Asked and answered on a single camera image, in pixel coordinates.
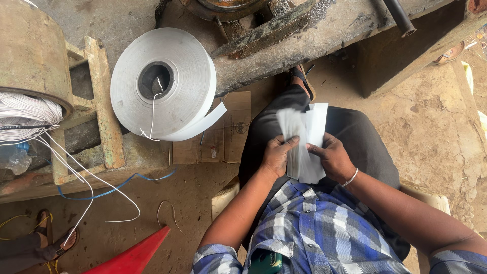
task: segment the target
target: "shirt sleeve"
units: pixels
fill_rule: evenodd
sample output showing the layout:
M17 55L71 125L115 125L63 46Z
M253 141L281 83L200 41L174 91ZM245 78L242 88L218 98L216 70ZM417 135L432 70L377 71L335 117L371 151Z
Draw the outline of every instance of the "shirt sleeve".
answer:
M221 244L208 244L196 251L191 274L241 274L242 271L235 249Z
M465 250L446 250L430 260L430 274L460 273L487 273L487 257Z

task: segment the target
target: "red traffic cone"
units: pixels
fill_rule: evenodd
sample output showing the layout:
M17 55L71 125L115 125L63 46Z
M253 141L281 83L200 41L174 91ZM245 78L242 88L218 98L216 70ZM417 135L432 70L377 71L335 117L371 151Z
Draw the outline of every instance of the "red traffic cone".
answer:
M165 226L111 260L83 274L141 274L171 228Z

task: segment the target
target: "yellow rope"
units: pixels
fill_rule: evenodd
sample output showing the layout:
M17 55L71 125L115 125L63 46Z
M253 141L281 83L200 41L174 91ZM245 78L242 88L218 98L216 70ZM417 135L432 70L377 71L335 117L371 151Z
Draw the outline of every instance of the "yellow rope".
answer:
M53 274L53 270L51 269L51 264L53 265L53 269L56 270L56 273L59 274L57 271L57 260L52 260L44 263L44 265L47 265L47 268L49 269L49 274Z
M51 217L51 222L52 222L52 221L53 221L53 214L49 212L49 216ZM33 229L31 232L29 232L29 234L32 234L32 232L34 232L34 230L36 230L36 227L38 227L38 226L39 226L39 225L40 225L40 224L41 224L43 221L47 220L47 218L49 218L49 216L45 217L45 218L44 218L44 219L43 219L43 220L42 220L40 223L38 223L38 224L37 224L37 225L34 227L34 229ZM13 219L15 219L15 218L18 218L18 217L29 217L29 216L27 216L27 215L17 215L17 216L15 216L15 217L12 217L12 218L10 218L10 219L6 220L5 222L1 223L1 224L0 224L0 228L1 228L3 225L5 225L6 223L8 223L8 222L10 222L11 220L13 220ZM8 240L11 240L11 239L7 239L7 238L0 238L0 240L1 240L1 241L8 241Z
M27 215L17 215L17 216L15 216L15 217L12 217L12 218L10 218L10 219L6 220L5 222L1 223L1 224L0 224L0 228L1 228L1 227L2 227L4 224L6 224L6 223L10 222L11 220L13 220L13 219L15 219L15 218L18 218L18 217L23 217L23 216L28 217ZM0 240L2 240L2 241L8 241L8 240L10 240L10 239L7 239L7 238L0 238Z
M15 218L17 218L17 217L28 217L28 216L27 216L27 215L17 215L17 216L15 216L15 217L12 217L12 218L10 218L10 219L6 220L5 222L1 223L1 224L0 224L0 228L1 228L1 227L2 227L4 224L6 224L6 223L10 222L11 220L13 220L13 219L15 219ZM49 218L49 217L51 217L51 222L52 222L52 221L53 221L53 214L49 212L49 216L45 217L45 218L44 218L42 221L40 221L40 223L38 223L38 224L37 224L37 225L34 227L34 229L33 229L33 230L32 230L32 231L29 233L29 234L31 234L32 232L34 232L34 230L36 230L36 227L38 227L38 226L39 226L39 225L40 225L40 224L41 224L43 221L47 220L47 218ZM0 240L3 240L3 241L8 241L8 240L10 240L10 239L6 239L6 238L0 238ZM52 261L48 261L48 262L45 262L45 263L44 263L44 265L47 265L47 268L49 269L49 273L50 273L50 274L53 274L53 271L52 271L52 269L51 269L51 265L50 265L50 264L52 264L52 265L53 265L53 269L56 271L56 273L57 273L57 274L59 274L59 272L57 271L57 260L52 260Z

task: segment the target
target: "hand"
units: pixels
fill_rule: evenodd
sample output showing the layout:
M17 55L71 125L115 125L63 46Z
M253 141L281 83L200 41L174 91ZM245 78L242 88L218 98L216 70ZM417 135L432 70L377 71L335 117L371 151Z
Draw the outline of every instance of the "hand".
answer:
M276 179L286 173L287 152L300 142L298 136L294 136L284 143L284 137L279 135L271 139L265 148L264 158L260 169L269 171Z
M356 168L350 161L340 140L325 132L323 136L324 148L313 144L306 144L309 153L321 158L321 164L326 175L340 184L346 183L355 174Z

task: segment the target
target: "stack of paper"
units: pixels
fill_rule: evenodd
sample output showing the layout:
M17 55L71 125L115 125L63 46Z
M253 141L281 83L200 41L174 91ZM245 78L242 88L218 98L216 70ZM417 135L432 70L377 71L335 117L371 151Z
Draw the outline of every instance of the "stack of paper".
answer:
M287 153L287 175L305 184L317 184L326 176L320 158L310 154L306 143L323 145L328 103L310 104L310 110L301 113L293 108L277 111L277 120L284 139L299 136L300 143Z

